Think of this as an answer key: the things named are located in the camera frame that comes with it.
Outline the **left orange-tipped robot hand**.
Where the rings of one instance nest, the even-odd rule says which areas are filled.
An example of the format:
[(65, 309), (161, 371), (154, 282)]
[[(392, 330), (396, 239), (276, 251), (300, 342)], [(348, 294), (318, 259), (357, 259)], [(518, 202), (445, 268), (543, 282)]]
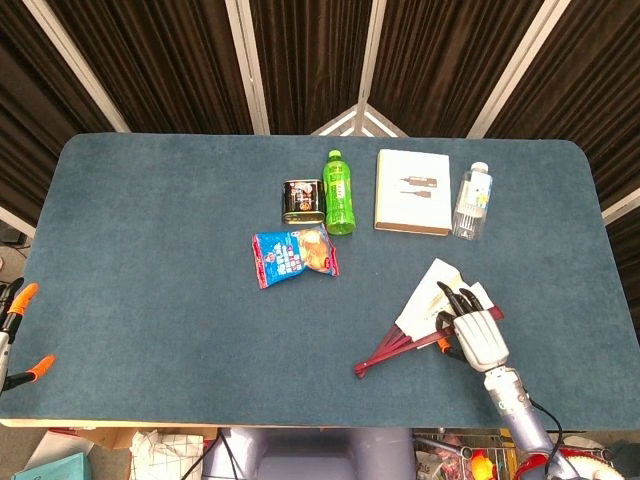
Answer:
[(39, 290), (37, 283), (27, 286), (23, 284), (24, 279), (19, 277), (0, 288), (0, 396), (22, 385), (37, 382), (56, 362), (55, 355), (47, 355), (26, 371), (8, 374), (11, 350), (17, 332), (31, 300)]

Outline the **right black-fingered robot hand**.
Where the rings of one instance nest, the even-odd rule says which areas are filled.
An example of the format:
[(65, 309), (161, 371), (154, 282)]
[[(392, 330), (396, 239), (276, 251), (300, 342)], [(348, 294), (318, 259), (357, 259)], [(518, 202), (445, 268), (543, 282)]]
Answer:
[(455, 313), (452, 327), (466, 362), (481, 373), (503, 367), (509, 350), (491, 312), (484, 309), (475, 294), (468, 289), (462, 288), (456, 294), (441, 281), (437, 281), (436, 285)]

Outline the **white paper fan red ribs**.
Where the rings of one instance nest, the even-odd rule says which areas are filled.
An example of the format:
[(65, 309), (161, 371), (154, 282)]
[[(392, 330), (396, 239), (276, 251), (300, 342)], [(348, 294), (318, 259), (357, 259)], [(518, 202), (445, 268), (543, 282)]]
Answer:
[(454, 329), (448, 319), (455, 312), (438, 282), (446, 284), (459, 299), (489, 311), (494, 320), (504, 318), (480, 283), (467, 284), (458, 269), (435, 259), (374, 353), (354, 367), (357, 377), (364, 377), (383, 361), (432, 344), (451, 358), (464, 359), (462, 351), (453, 345)]

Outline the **orange yellow toy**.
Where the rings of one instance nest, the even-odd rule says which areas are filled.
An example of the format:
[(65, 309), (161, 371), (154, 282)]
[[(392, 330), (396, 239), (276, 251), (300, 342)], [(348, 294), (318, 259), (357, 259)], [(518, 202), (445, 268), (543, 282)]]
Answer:
[(494, 480), (494, 464), (484, 450), (475, 450), (471, 457), (474, 480)]

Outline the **blue felt table mat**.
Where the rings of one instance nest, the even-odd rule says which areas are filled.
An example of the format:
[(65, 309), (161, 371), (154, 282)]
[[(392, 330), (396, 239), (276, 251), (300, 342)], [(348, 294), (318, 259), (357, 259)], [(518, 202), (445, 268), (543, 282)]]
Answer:
[[(476, 241), (377, 231), (382, 149), (445, 154), (458, 184), (494, 178)], [(357, 228), (341, 273), (258, 285), (252, 236), (281, 228), (281, 186), (332, 149)], [(563, 140), (83, 134), (68, 141), (24, 276), (39, 285), (11, 368), (57, 358), (0, 395), (0, 420), (493, 427), (479, 373), (436, 347), (368, 357), (429, 265), (481, 283), (531, 396), (568, 429), (640, 428), (640, 346), (588, 160)]]

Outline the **clear plastic water bottle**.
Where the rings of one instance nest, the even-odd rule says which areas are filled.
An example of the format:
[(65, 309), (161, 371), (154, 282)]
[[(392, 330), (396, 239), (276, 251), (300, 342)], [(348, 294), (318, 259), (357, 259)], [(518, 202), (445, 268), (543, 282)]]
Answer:
[(467, 239), (478, 239), (483, 231), (493, 178), (489, 167), (484, 162), (475, 162), (464, 174), (461, 181), (452, 218), (454, 236)]

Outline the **white cardboard product box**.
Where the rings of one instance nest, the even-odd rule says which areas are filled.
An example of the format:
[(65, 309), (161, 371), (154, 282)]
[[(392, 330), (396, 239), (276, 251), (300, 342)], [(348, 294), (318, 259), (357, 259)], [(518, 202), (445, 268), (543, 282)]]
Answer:
[(446, 236), (452, 228), (447, 155), (382, 149), (377, 156), (374, 228)]

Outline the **brown cardboard box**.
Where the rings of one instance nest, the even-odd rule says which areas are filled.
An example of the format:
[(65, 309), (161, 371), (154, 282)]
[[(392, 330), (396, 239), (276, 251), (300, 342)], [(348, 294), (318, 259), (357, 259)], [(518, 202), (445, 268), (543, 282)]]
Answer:
[(134, 436), (141, 433), (137, 427), (96, 427), (75, 429), (76, 436), (111, 450), (129, 449)]

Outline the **teal box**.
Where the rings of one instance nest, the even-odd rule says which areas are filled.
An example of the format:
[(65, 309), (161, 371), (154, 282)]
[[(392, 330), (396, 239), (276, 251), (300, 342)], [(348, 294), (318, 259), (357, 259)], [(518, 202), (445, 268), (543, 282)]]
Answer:
[(17, 472), (10, 480), (92, 480), (87, 455), (76, 453), (32, 469)]

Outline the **dark fabric partition panel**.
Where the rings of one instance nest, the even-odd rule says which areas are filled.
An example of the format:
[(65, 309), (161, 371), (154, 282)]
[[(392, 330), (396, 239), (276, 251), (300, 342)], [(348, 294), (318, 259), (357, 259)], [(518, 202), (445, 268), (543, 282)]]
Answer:
[(569, 0), (486, 135), (574, 143), (602, 208), (640, 188), (640, 0)]
[(225, 0), (47, 0), (133, 132), (253, 131)]
[(22, 0), (0, 0), (0, 207), (36, 226), (66, 142), (112, 130)]
[(249, 0), (272, 134), (308, 135), (357, 104), (372, 0)]
[(387, 0), (369, 104), (411, 137), (468, 134), (544, 0)]

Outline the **green plastic drink bottle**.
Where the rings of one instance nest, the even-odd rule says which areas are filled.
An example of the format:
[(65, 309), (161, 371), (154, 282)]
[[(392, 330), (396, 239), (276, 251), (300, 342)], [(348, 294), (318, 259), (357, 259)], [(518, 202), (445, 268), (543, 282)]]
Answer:
[(351, 170), (339, 150), (331, 150), (323, 169), (325, 225), (331, 235), (348, 235), (356, 228)]

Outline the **blue snack bag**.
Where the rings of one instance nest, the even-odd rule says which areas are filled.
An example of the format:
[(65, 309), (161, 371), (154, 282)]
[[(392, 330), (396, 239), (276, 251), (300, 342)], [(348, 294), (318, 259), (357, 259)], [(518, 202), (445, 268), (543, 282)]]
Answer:
[(307, 270), (332, 277), (340, 275), (336, 249), (324, 225), (256, 233), (251, 245), (261, 289)]

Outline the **grey robot torso column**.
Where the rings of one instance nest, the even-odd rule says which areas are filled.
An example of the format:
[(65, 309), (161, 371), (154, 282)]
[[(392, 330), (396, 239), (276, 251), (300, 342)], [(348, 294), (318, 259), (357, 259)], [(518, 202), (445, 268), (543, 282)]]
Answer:
[(202, 480), (416, 480), (407, 428), (228, 428)]

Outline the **black rectangular food can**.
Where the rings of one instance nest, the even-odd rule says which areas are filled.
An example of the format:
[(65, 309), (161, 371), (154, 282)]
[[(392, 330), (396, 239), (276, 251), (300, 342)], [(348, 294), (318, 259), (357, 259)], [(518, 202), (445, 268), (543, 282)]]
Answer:
[(282, 185), (282, 222), (319, 224), (325, 220), (325, 196), (319, 179), (290, 179)]

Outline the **white metal partition foot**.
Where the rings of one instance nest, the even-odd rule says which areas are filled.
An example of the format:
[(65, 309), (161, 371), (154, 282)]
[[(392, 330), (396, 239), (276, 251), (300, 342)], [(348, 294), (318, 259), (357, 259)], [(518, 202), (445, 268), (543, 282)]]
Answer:
[(356, 105), (345, 110), (311, 133), (312, 136), (407, 137), (390, 119), (366, 104), (360, 111)]

